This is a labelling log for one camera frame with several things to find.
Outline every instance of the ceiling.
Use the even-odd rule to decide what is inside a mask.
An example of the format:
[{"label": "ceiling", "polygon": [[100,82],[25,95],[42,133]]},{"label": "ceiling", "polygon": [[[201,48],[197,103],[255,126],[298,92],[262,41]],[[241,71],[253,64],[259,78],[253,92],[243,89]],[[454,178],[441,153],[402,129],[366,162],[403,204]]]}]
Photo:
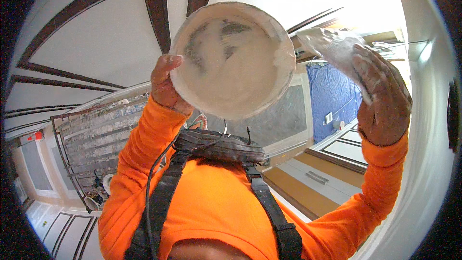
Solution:
[{"label": "ceiling", "polygon": [[[168,50],[170,39],[173,40],[186,18],[188,1],[36,0],[15,46],[6,110],[83,104],[149,81],[157,58],[162,50]],[[222,1],[255,5],[286,29],[326,9],[343,6],[342,22],[363,34],[394,30],[404,22],[399,0],[205,0],[205,3]],[[7,118],[5,129],[67,111]],[[10,131],[6,137],[43,125]]]}]

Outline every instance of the plastic sheeting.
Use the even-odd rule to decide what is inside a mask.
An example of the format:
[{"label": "plastic sheeting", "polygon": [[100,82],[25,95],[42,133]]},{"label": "plastic sheeting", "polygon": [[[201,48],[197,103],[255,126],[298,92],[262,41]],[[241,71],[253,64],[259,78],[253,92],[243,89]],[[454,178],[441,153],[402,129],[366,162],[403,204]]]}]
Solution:
[{"label": "plastic sheeting", "polygon": [[[334,120],[346,124],[356,118],[362,101],[361,90],[346,75],[328,64],[323,67],[307,65],[313,114],[314,142],[318,143],[335,132]],[[332,113],[333,121],[325,124]]]}]

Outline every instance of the work harness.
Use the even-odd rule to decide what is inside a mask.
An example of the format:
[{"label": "work harness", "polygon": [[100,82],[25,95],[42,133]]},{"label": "work harness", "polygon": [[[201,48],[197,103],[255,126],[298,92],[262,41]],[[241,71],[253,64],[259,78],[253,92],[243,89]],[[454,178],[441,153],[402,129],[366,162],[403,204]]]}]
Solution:
[{"label": "work harness", "polygon": [[271,194],[262,174],[257,171],[257,164],[263,161],[264,151],[249,138],[224,133],[199,130],[181,130],[176,138],[164,150],[154,163],[148,177],[147,191],[151,182],[154,166],[173,146],[170,165],[164,171],[152,195],[146,196],[146,207],[140,224],[136,229],[130,247],[125,251],[125,259],[157,260],[160,234],[164,226],[170,202],[182,171],[188,160],[206,158],[221,163],[241,163],[250,187],[269,217],[276,236],[280,260],[299,260],[302,254],[302,238],[295,225],[287,222],[279,205]]}]

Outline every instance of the plaster-covered hand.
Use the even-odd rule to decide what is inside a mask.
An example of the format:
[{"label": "plaster-covered hand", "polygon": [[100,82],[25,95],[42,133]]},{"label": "plaster-covered hand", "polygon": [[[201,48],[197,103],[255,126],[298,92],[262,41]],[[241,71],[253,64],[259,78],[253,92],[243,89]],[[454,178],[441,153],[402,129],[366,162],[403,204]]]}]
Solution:
[{"label": "plaster-covered hand", "polygon": [[151,73],[151,96],[153,100],[164,107],[171,108],[184,115],[189,115],[194,108],[176,92],[170,80],[170,71],[183,62],[181,55],[164,54],[157,60]]},{"label": "plaster-covered hand", "polygon": [[354,45],[353,66],[372,95],[372,104],[361,103],[359,130],[374,145],[396,143],[406,132],[412,97],[396,67],[361,45]]}]

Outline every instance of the bucket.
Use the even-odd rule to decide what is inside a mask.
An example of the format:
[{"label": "bucket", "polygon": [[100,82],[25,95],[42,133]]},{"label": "bucket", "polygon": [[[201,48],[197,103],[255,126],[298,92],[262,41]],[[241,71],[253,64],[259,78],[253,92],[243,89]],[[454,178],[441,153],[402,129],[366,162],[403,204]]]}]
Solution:
[{"label": "bucket", "polygon": [[178,94],[225,119],[251,117],[277,101],[296,65],[292,41],[280,23],[239,2],[211,4],[191,14],[170,54],[184,56],[170,72]]}]

